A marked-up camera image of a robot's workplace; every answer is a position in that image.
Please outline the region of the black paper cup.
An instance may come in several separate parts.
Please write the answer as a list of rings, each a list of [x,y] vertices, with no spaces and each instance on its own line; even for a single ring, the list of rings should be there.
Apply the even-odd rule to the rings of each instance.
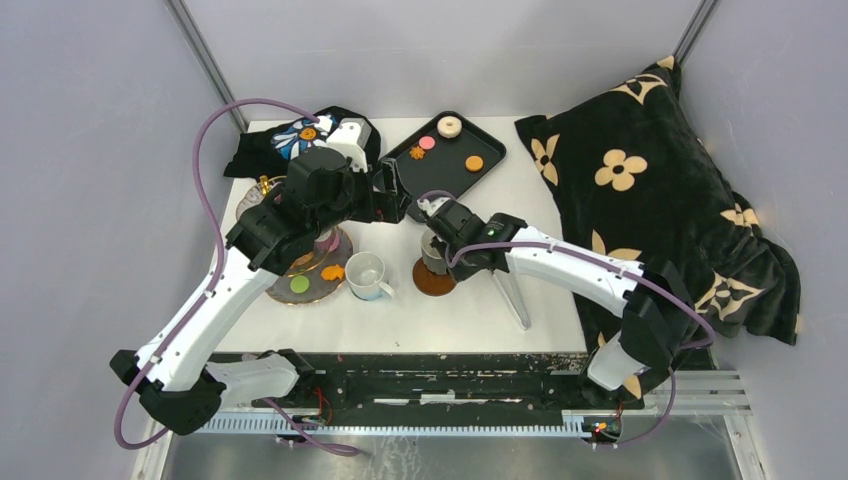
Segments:
[[[442,254],[433,245],[433,241],[436,239],[436,235],[430,230],[422,234],[420,241],[421,259],[430,273],[445,276],[448,274],[447,264]]]

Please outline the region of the metal tongs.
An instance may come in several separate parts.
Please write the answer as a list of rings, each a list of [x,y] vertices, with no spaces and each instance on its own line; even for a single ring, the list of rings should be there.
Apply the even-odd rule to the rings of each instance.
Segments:
[[[493,272],[491,274],[496,290],[505,301],[508,310],[518,322],[521,330],[527,331],[532,327],[528,309],[525,305],[518,276],[513,273]]]

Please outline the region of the white mug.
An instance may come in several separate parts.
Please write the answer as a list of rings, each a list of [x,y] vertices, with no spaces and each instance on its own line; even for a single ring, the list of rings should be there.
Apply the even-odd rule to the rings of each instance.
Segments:
[[[352,255],[345,264],[345,278],[354,296],[363,301],[394,298],[395,290],[387,281],[384,261],[371,252]]]

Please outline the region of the orange fish cookie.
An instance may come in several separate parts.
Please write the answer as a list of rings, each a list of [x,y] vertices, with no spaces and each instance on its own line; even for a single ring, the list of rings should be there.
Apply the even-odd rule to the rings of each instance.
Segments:
[[[345,275],[345,268],[339,264],[326,266],[321,271],[321,278],[327,282],[341,282]]]

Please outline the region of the green macaron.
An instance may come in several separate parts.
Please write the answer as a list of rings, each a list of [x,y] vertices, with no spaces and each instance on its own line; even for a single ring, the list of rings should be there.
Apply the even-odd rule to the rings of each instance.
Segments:
[[[310,280],[305,275],[294,276],[290,280],[289,288],[295,295],[304,294],[310,288]]]

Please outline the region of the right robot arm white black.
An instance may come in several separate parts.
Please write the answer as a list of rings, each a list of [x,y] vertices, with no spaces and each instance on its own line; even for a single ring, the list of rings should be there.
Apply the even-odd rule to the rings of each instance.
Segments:
[[[526,275],[562,287],[604,308],[619,330],[592,355],[586,376],[607,391],[645,372],[664,373],[682,350],[693,310],[667,263],[647,264],[598,254],[558,240],[525,221],[498,213],[488,221],[445,196],[417,202],[450,276],[480,271]]]

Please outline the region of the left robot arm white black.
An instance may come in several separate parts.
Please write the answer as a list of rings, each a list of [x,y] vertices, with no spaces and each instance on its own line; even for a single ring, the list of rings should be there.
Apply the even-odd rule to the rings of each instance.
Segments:
[[[207,283],[147,345],[118,351],[112,370],[177,435],[197,431],[222,408],[287,396],[309,370],[292,350],[235,363],[213,363],[211,355],[322,235],[345,221],[397,224],[410,203],[395,159],[359,168],[335,149],[307,150],[222,237]]]

